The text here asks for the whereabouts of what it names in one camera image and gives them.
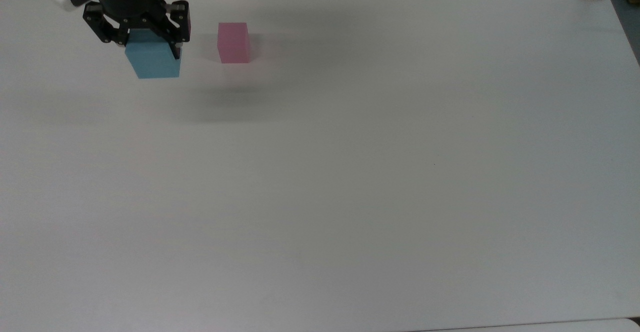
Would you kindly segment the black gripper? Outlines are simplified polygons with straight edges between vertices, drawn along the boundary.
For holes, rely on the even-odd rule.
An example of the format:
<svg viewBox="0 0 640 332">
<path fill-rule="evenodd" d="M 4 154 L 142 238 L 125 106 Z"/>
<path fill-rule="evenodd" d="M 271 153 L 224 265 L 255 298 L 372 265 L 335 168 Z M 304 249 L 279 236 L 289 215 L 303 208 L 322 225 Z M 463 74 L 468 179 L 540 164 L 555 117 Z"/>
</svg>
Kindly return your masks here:
<svg viewBox="0 0 640 332">
<path fill-rule="evenodd" d="M 182 56 L 183 44 L 191 39 L 190 6 L 186 0 L 167 4 L 165 0 L 98 0 L 84 6 L 82 19 L 105 44 L 126 47 L 129 22 L 149 21 L 149 29 L 169 46 L 175 60 Z"/>
</svg>

